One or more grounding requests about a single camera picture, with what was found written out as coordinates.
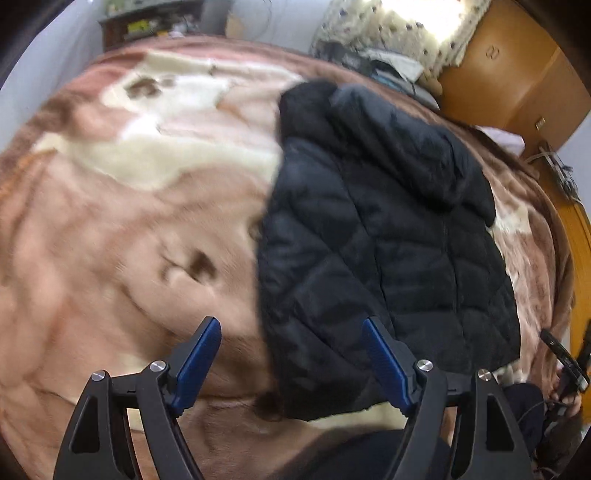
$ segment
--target blue gripper pad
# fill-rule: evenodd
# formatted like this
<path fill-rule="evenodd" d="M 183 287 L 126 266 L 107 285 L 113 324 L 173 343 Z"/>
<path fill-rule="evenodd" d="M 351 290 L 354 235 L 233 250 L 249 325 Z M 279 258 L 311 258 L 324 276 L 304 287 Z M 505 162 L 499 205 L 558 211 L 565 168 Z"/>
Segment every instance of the blue gripper pad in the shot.
<path fill-rule="evenodd" d="M 405 343 L 394 340 L 378 319 L 368 318 L 363 322 L 362 336 L 386 398 L 408 417 L 420 400 L 415 356 Z"/>
<path fill-rule="evenodd" d="M 191 339 L 173 350 L 168 360 L 168 391 L 171 395 L 167 404 L 176 417 L 197 400 L 221 343 L 220 322 L 214 317 L 206 317 Z"/>

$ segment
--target silver bolt head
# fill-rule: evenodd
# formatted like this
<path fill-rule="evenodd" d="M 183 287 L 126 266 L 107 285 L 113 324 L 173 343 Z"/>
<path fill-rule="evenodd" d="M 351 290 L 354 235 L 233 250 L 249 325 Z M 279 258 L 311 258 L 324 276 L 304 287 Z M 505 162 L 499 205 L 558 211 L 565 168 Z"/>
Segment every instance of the silver bolt head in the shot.
<path fill-rule="evenodd" d="M 433 369 L 433 362 L 430 360 L 419 360 L 417 362 L 417 367 L 423 372 L 430 372 Z"/>
<path fill-rule="evenodd" d="M 98 372 L 94 372 L 90 377 L 93 382 L 100 382 L 106 377 L 106 374 L 104 370 L 98 370 Z"/>
<path fill-rule="evenodd" d="M 492 380 L 492 374 L 488 370 L 482 368 L 478 371 L 478 378 L 484 380 L 485 382 L 488 382 Z"/>
<path fill-rule="evenodd" d="M 166 362 L 162 360 L 156 360 L 150 364 L 150 370 L 152 372 L 161 372 L 166 368 Z"/>

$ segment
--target brown blanket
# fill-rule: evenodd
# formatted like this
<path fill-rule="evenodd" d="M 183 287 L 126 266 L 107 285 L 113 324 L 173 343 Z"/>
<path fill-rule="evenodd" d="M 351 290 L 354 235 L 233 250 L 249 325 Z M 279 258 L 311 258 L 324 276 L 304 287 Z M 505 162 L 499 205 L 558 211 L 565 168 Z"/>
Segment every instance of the brown blanket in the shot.
<path fill-rule="evenodd" d="M 92 371 L 139 371 L 209 314 L 222 322 L 222 348 L 181 418 L 207 479 L 267 478 L 313 442 L 363 430 L 327 435 L 261 414 L 273 379 L 256 315 L 256 226 L 281 157 L 277 99 L 298 76 L 363 83 L 471 149 L 491 181 L 491 233 L 522 327 L 521 360 L 501 376 L 549 390 L 555 362 L 537 334 L 551 327 L 562 337 L 573 267 L 557 213 L 526 166 L 322 61 L 221 38 L 147 41 L 99 59 L 0 157 L 0 433 L 30 477 L 51 478 Z M 130 422 L 144 478 L 156 478 L 141 421 Z"/>

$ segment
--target cabinet handle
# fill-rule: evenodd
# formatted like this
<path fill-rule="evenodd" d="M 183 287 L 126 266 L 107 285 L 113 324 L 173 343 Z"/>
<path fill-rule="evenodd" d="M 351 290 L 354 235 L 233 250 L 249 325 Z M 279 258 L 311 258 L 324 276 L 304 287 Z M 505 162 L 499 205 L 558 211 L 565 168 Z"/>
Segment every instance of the cabinet handle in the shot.
<path fill-rule="evenodd" d="M 541 116 L 540 119 L 535 123 L 535 129 L 537 131 L 542 130 L 542 127 L 546 124 L 546 119 Z"/>

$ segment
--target black puffer jacket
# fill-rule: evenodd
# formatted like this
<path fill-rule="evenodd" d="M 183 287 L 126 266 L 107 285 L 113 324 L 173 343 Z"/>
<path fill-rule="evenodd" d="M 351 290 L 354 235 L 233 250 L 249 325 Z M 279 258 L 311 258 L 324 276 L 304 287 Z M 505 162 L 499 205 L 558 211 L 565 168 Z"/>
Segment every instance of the black puffer jacket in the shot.
<path fill-rule="evenodd" d="M 358 86 L 302 84 L 280 111 L 285 159 L 258 265 L 286 415 L 384 401 L 361 343 L 369 316 L 446 371 L 516 360 L 491 187 L 467 148 Z"/>

